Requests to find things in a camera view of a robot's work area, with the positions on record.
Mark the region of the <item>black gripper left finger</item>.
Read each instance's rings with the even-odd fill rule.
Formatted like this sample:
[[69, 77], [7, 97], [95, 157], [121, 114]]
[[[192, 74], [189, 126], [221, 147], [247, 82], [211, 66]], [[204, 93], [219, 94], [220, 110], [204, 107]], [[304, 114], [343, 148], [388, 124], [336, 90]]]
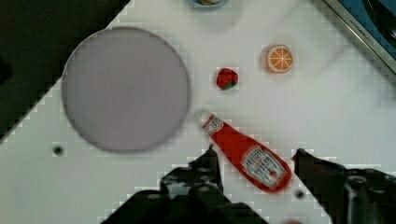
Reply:
[[268, 224], [245, 203], [223, 194], [219, 160], [210, 147], [186, 167], [138, 191], [101, 224]]

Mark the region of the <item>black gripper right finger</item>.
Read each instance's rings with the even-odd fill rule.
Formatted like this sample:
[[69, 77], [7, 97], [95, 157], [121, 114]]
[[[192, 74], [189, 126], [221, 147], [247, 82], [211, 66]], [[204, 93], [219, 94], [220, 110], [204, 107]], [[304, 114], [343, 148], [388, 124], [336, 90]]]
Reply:
[[346, 168], [299, 148], [294, 173], [332, 224], [396, 224], [396, 179], [373, 168]]

